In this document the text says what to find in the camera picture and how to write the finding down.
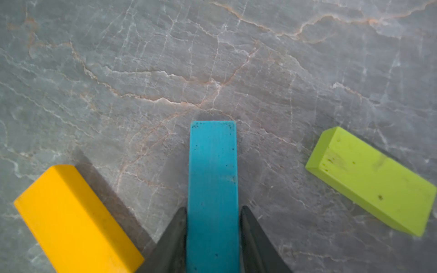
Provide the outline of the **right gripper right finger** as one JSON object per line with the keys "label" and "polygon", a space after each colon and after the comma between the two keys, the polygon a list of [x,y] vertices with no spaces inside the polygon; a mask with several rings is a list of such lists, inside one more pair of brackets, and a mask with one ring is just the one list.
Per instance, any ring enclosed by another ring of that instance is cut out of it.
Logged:
{"label": "right gripper right finger", "polygon": [[240,228],[246,273],[292,273],[247,206],[241,208]]}

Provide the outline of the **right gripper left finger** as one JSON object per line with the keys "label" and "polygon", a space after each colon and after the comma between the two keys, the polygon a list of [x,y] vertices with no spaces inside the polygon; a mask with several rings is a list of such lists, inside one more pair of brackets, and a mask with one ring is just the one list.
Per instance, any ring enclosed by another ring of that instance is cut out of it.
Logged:
{"label": "right gripper left finger", "polygon": [[181,207],[137,273],[185,273],[187,208]]}

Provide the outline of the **teal block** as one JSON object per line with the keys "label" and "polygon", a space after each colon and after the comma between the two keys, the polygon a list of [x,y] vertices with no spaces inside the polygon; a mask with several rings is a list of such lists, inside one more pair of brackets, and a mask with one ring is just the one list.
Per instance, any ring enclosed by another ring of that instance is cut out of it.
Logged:
{"label": "teal block", "polygon": [[194,121],[188,179],[188,273],[240,272],[237,133],[233,121]]}

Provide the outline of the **yellow-orange block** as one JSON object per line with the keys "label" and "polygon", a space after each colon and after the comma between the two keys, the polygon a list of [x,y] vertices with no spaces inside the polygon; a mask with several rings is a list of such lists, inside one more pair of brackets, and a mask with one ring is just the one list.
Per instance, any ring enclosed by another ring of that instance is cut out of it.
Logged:
{"label": "yellow-orange block", "polygon": [[58,273],[134,273],[144,257],[73,165],[55,165],[14,206]]}

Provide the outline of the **green block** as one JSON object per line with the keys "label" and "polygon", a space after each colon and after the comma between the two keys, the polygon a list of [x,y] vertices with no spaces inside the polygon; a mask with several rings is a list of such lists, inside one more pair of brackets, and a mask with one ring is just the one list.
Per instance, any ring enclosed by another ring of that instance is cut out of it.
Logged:
{"label": "green block", "polygon": [[423,236],[436,186],[343,128],[322,132],[306,170],[391,228]]}

